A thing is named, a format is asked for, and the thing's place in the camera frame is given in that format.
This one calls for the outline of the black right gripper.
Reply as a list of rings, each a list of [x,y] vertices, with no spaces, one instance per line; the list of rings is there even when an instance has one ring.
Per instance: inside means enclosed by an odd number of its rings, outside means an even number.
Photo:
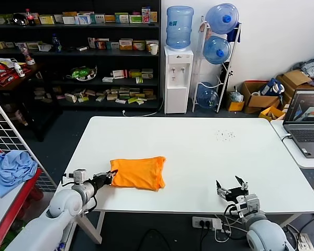
[[[221,198],[225,199],[226,201],[232,201],[234,203],[237,203],[237,197],[239,196],[247,196],[249,194],[248,190],[248,183],[245,182],[242,178],[235,176],[236,180],[240,184],[240,187],[232,188],[232,189],[226,189],[224,188],[219,181],[216,180],[216,186],[217,186],[217,195]]]

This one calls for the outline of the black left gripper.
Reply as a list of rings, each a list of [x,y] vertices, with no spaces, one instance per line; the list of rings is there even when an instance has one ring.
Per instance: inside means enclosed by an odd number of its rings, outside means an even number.
[[[99,173],[93,176],[93,182],[96,187],[103,187],[104,185],[111,185],[113,178],[109,176],[115,176],[118,170],[110,170],[106,173]]]

